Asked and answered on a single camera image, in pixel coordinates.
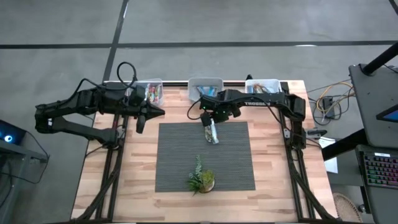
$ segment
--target concrete floor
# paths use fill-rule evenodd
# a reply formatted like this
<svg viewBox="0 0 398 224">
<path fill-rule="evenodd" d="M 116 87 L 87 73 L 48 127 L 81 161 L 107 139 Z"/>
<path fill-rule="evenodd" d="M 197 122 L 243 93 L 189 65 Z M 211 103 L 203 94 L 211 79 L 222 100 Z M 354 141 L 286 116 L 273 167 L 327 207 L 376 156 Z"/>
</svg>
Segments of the concrete floor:
<svg viewBox="0 0 398 224">
<path fill-rule="evenodd" d="M 0 45 L 110 44 L 122 2 L 0 0 Z M 130 0 L 120 43 L 397 40 L 397 26 L 398 16 L 387 0 Z M 367 63 L 386 48 L 118 49 L 110 79 L 116 79 L 116 65 L 128 61 L 136 66 L 140 80 L 197 76 L 239 80 L 251 74 L 305 80 L 311 90 L 347 79 L 349 65 Z M 83 77 L 99 83 L 108 55 L 109 49 L 0 49 L 0 119 L 33 132 L 51 155 L 41 183 L 24 186 L 13 223 L 69 219 L 87 140 L 35 132 L 34 106 L 69 97 Z M 398 65 L 398 60 L 391 64 Z M 125 79 L 131 79 L 128 69 L 122 69 Z M 339 86 L 330 93 L 345 91 Z M 320 93 L 309 95 L 318 98 Z M 362 128 L 358 114 L 351 99 L 341 120 L 323 127 L 326 136 L 343 138 Z M 92 124 L 79 115 L 69 120 Z"/>
</svg>

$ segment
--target rgb keyboard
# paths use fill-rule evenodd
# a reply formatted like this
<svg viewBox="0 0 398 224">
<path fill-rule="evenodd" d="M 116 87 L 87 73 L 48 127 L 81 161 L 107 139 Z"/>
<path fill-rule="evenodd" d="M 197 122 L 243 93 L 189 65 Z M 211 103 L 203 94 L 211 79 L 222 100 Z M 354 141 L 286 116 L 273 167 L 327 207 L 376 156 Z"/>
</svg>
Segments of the rgb keyboard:
<svg viewBox="0 0 398 224">
<path fill-rule="evenodd" d="M 364 155 L 368 185 L 398 189 L 398 158 Z"/>
</svg>

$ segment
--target wooden table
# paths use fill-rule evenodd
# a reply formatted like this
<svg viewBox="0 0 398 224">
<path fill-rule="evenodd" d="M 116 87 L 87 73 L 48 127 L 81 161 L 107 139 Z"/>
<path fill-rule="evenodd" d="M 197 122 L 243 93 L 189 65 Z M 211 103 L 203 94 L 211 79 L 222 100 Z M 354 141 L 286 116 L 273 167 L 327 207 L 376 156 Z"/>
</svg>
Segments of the wooden table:
<svg viewBox="0 0 398 224">
<path fill-rule="evenodd" d="M 304 82 L 300 80 L 288 83 L 291 93 L 307 101 L 303 127 L 313 128 Z M 196 194 L 194 197 L 191 192 L 155 192 L 159 123 L 199 122 L 187 118 L 187 110 L 191 105 L 187 92 L 187 87 L 165 87 L 165 103 L 162 108 L 166 114 L 146 122 L 143 134 L 136 133 L 136 120 L 129 120 L 114 222 L 297 221 L 280 124 L 266 107 L 243 107 L 240 117 L 228 121 L 248 122 L 256 190 L 214 191 Z M 198 108 L 191 112 L 192 117 L 200 114 Z M 112 121 L 111 114 L 97 114 L 94 126 L 100 129 L 108 128 L 111 127 Z M 98 146 L 98 142 L 90 142 L 88 152 Z M 308 146 L 303 152 L 312 192 L 328 212 L 336 217 L 321 150 Z M 86 158 L 72 218 L 81 215 L 98 193 L 105 157 L 106 150 L 100 149 Z M 308 217 L 301 191 L 300 198 L 304 217 Z M 104 209 L 108 207 L 107 201 L 106 198 Z"/>
</svg>

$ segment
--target small succulent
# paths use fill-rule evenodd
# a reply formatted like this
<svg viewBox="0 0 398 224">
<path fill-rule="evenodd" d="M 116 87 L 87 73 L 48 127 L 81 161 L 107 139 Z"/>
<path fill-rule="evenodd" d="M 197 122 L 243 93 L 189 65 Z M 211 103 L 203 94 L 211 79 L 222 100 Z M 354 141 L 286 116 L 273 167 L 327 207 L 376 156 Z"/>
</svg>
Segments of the small succulent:
<svg viewBox="0 0 398 224">
<path fill-rule="evenodd" d="M 194 195 L 197 192 L 206 192 L 206 190 L 213 185 L 215 179 L 213 171 L 206 170 L 202 172 L 201 159 L 199 155 L 196 156 L 196 162 L 197 166 L 195 173 L 190 173 L 188 180 L 189 189 L 194 192 Z"/>
</svg>

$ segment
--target gray mat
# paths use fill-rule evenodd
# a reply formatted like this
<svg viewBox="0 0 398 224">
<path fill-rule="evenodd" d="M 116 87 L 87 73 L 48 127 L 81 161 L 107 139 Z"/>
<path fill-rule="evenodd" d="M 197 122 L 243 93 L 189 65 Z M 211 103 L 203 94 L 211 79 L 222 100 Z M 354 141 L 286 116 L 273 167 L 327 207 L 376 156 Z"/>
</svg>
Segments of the gray mat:
<svg viewBox="0 0 398 224">
<path fill-rule="evenodd" d="M 255 190 L 247 122 L 216 125 L 219 144 L 205 139 L 201 123 L 160 124 L 156 192 L 184 192 L 200 155 L 203 170 L 215 173 L 213 190 Z"/>
</svg>

